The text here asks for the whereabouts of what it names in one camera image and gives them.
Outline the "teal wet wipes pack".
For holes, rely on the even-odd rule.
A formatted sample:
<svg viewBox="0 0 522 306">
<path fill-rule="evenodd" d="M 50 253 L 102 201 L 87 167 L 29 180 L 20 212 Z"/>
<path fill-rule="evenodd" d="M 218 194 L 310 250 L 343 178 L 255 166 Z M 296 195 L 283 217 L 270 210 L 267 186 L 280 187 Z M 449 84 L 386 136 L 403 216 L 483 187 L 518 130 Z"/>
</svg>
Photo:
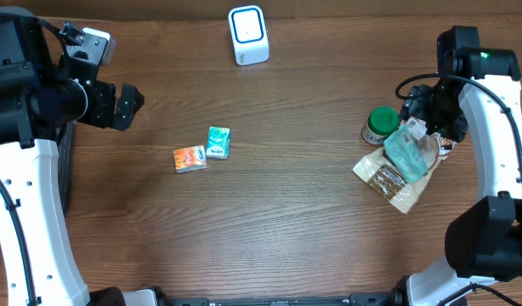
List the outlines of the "teal wet wipes pack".
<svg viewBox="0 0 522 306">
<path fill-rule="evenodd" d="M 417 182 L 428 171 L 427 164 L 414 138 L 400 126 L 383 142 L 385 153 L 409 184 Z"/>
</svg>

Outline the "round can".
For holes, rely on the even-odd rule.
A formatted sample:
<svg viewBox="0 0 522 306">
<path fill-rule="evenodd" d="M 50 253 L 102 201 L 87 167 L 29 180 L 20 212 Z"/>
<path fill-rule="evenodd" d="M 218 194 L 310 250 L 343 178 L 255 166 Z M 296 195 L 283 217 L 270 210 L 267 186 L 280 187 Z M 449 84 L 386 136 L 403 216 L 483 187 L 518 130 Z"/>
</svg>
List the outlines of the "round can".
<svg viewBox="0 0 522 306">
<path fill-rule="evenodd" d="M 398 129 L 400 118 L 397 112 L 388 106 L 374 109 L 361 129 L 363 139 L 371 145 L 381 145 L 383 141 Z"/>
</svg>

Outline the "orange packet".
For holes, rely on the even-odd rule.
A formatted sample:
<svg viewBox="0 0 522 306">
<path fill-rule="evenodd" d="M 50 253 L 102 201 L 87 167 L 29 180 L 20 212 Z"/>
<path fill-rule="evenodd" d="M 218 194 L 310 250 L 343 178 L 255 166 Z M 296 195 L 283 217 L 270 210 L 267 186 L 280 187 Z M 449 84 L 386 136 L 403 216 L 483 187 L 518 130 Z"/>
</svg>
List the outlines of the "orange packet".
<svg viewBox="0 0 522 306">
<path fill-rule="evenodd" d="M 177 173 L 186 173 L 207 168 L 205 147 L 196 145 L 173 151 L 175 170 Z"/>
</svg>

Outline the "brown white snack bag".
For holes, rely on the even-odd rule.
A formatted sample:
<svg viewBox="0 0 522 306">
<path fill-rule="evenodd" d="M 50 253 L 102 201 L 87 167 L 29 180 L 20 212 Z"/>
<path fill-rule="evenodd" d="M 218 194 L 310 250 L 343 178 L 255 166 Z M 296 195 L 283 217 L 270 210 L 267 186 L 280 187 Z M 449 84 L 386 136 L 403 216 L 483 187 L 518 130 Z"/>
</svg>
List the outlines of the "brown white snack bag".
<svg viewBox="0 0 522 306">
<path fill-rule="evenodd" d="M 457 143 L 439 133 L 428 135 L 424 122 L 414 117 L 400 126 L 405 126 L 412 135 L 427 164 L 428 171 L 422 178 L 413 184 L 407 183 L 387 157 L 383 146 L 363 156 L 354 165 L 353 171 L 401 213 L 408 213 L 428 185 L 434 170 L 450 155 Z"/>
</svg>

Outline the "small green white packet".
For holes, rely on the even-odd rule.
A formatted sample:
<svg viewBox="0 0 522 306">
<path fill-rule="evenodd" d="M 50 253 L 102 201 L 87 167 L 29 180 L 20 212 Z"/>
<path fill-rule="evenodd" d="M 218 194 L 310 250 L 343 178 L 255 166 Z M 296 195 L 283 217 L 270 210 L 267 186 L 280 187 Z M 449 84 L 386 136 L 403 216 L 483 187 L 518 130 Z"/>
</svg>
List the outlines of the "small green white packet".
<svg viewBox="0 0 522 306">
<path fill-rule="evenodd" d="M 207 138 L 207 157 L 227 159 L 230 154 L 231 131 L 228 127 L 210 127 Z"/>
</svg>

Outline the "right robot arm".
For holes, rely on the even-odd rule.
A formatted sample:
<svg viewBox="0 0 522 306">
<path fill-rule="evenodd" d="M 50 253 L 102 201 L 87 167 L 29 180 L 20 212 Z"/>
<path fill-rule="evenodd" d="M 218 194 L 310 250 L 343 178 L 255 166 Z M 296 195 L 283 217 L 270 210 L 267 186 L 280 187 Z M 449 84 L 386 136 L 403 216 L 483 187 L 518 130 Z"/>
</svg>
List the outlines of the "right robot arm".
<svg viewBox="0 0 522 306">
<path fill-rule="evenodd" d="M 519 62 L 508 49 L 483 48 L 472 26 L 437 39 L 435 85 L 406 80 L 400 115 L 456 142 L 470 137 L 479 199 L 448 226 L 444 255 L 401 279 L 392 305 L 464 305 L 470 292 L 522 277 L 522 113 Z"/>
</svg>

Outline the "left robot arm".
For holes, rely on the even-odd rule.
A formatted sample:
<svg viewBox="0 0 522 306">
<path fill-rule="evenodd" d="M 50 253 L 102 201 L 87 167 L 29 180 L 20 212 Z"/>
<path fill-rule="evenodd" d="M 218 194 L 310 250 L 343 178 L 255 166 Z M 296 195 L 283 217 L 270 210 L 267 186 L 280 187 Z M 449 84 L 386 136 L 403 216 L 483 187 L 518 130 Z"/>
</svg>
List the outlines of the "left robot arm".
<svg viewBox="0 0 522 306">
<path fill-rule="evenodd" d="M 11 305 L 153 305 L 150 289 L 90 291 L 71 251 L 59 190 L 59 142 L 76 122 L 126 130 L 145 99 L 98 80 L 110 34 L 57 28 L 0 8 L 0 247 Z"/>
</svg>

